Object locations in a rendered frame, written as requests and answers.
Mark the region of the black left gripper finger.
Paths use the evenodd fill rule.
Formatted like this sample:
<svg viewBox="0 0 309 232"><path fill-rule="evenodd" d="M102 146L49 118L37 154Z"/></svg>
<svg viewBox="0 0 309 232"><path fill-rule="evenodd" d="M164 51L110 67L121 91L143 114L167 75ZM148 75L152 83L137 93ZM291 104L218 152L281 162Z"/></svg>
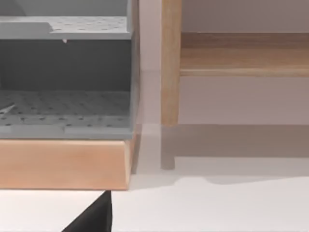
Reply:
<svg viewBox="0 0 309 232"><path fill-rule="evenodd" d="M112 193L105 191L62 232L112 232Z"/></svg>

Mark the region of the pale wooden drawer front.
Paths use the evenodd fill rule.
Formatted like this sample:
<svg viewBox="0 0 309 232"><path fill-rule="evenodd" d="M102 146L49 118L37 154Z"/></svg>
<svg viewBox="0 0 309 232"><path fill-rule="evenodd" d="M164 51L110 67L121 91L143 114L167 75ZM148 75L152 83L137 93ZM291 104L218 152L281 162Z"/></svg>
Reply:
<svg viewBox="0 0 309 232"><path fill-rule="evenodd" d="M126 190L136 140L0 140L0 189Z"/></svg>

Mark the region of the grey pierced drawer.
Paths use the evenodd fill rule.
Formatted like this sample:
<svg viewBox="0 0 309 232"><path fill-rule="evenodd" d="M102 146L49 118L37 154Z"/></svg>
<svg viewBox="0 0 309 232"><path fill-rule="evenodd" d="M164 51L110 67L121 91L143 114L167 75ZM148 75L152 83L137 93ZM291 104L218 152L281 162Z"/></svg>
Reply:
<svg viewBox="0 0 309 232"><path fill-rule="evenodd" d="M128 140L140 0L0 0L0 139Z"/></svg>

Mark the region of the wooden open shelf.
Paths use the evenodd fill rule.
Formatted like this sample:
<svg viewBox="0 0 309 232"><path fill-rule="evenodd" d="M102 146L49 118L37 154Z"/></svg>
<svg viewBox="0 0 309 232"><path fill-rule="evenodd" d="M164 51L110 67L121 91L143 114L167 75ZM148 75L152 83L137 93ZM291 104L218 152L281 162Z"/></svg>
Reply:
<svg viewBox="0 0 309 232"><path fill-rule="evenodd" d="M178 123L182 77L309 79L309 33L182 32L182 12L182 0L162 0L164 125Z"/></svg>

